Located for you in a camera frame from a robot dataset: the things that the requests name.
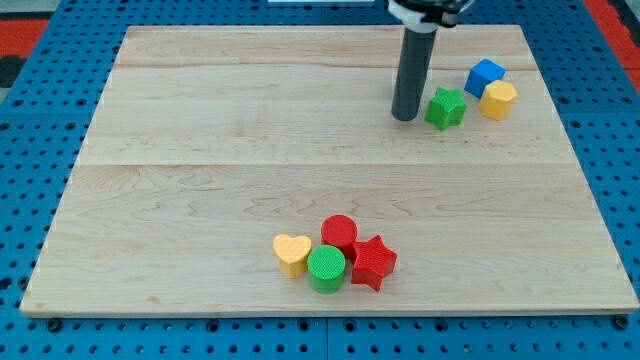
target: wooden board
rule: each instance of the wooden board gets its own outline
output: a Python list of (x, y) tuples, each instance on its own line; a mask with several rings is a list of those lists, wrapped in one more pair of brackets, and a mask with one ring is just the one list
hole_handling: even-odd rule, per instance
[[(425, 100), (490, 57), (511, 116), (390, 116), (402, 28), (132, 27), (34, 275), (34, 317), (624, 313), (638, 300), (519, 27), (438, 34)], [(279, 273), (279, 233), (351, 215), (376, 293)]]

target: toy block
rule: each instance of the toy block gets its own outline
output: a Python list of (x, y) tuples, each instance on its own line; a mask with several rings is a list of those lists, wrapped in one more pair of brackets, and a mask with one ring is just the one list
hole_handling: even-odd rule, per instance
[(478, 106), (482, 115), (502, 120), (509, 116), (517, 97), (518, 93), (513, 84), (497, 80), (487, 85)]
[(484, 88), (496, 80), (502, 80), (506, 70), (489, 59), (483, 59), (471, 68), (464, 89), (480, 99)]
[(323, 244), (337, 247), (347, 259), (353, 262), (356, 257), (353, 242), (358, 236), (358, 227), (350, 217), (346, 215), (328, 217), (322, 223), (320, 234)]
[(449, 126), (460, 125), (466, 109), (467, 103), (462, 98), (460, 90), (439, 87), (436, 96), (429, 102), (424, 120), (444, 131)]
[(330, 294), (340, 290), (344, 282), (347, 261), (340, 249), (320, 245), (311, 251), (307, 259), (309, 285), (316, 292)]
[(380, 235), (366, 242), (356, 242), (353, 246), (356, 262), (351, 283), (367, 284), (375, 291), (380, 291), (382, 279), (393, 272), (398, 255), (384, 245)]
[(278, 258), (278, 268), (293, 279), (307, 271), (307, 257), (311, 252), (311, 239), (306, 236), (291, 237), (280, 234), (273, 239), (273, 251)]

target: blue pegboard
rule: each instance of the blue pegboard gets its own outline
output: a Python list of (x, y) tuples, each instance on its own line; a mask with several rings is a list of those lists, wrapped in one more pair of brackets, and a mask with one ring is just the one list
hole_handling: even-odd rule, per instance
[[(0, 358), (638, 358), (638, 314), (61, 323), (20, 314), (22, 288), (128, 25), (396, 24), (385, 5), (63, 0), (0, 106)], [(629, 277), (640, 289), (640, 99), (583, 4), (479, 0), (465, 22), (522, 25)]]

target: yellow heart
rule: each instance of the yellow heart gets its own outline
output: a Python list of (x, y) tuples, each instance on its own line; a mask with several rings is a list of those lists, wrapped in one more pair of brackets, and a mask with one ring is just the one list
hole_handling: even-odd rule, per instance
[(311, 239), (307, 236), (277, 235), (273, 239), (273, 251), (278, 257), (278, 267), (288, 278), (296, 278), (307, 271), (307, 257), (311, 252)]

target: green star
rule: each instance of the green star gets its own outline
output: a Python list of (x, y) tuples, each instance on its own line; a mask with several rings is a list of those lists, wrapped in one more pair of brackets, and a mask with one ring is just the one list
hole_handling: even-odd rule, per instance
[(449, 126), (460, 125), (466, 109), (467, 103), (464, 102), (460, 90), (439, 87), (436, 96), (429, 102), (424, 120), (444, 131)]

